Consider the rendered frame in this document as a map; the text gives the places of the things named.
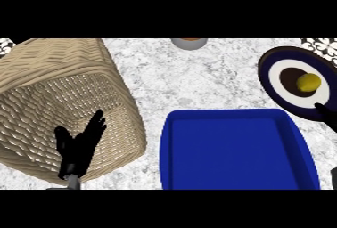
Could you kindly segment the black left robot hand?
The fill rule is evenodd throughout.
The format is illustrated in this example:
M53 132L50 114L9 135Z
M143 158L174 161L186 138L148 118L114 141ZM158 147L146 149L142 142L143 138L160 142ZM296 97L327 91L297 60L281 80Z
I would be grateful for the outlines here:
M62 156L58 177L65 180L69 175L81 177L87 173L95 148L106 129L102 110L90 118L86 129L75 137L62 126L55 128L56 150Z

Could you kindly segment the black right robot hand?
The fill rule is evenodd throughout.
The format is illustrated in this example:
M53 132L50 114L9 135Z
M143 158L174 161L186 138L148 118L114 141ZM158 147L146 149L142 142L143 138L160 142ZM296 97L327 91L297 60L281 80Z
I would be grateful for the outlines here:
M331 111L321 103L315 104L316 110L322 116L322 121L331 130L337 133L337 112Z

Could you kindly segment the yellow lemon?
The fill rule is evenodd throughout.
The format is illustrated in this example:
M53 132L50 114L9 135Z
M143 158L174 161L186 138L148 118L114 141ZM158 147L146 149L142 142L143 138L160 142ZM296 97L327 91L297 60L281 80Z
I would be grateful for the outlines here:
M296 86L297 89L302 92L313 92L318 90L319 86L321 86L321 79L319 76L312 74L312 73L306 73L296 81Z

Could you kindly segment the dark blue white plate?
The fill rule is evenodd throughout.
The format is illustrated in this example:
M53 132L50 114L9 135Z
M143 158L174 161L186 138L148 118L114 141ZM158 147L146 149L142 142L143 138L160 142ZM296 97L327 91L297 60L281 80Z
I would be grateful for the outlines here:
M321 121L321 103L337 111L337 68L309 50L279 46L259 59L259 81L276 104L300 118Z

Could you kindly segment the blue tray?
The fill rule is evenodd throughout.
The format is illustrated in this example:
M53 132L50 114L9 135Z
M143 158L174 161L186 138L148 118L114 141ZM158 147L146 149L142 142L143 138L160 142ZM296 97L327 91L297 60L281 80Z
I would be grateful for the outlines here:
M176 110L160 148L166 190L316 190L294 121L278 109Z

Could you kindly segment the beige wicker basket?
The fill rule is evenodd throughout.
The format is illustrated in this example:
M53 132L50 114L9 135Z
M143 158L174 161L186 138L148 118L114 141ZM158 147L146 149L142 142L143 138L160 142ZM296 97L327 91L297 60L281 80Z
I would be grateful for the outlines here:
M135 99L99 38L33 38L15 45L0 58L0 163L64 185L55 128L78 134L98 110L106 130L84 182L145 153Z

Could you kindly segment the black white patterned tile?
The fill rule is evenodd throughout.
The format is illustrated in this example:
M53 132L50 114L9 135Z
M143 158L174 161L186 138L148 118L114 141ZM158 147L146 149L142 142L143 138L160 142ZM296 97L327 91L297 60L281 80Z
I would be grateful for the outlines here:
M337 38L303 38L302 46L337 67Z
M6 55L16 44L9 38L0 38L0 56Z

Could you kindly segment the grey bowl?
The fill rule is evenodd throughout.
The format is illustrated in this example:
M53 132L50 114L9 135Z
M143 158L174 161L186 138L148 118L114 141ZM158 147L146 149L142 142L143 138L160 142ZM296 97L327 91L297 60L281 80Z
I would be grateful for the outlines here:
M182 38L171 39L174 46L189 51L198 50L207 44L207 41L208 41L207 38L201 38L197 40L185 40Z

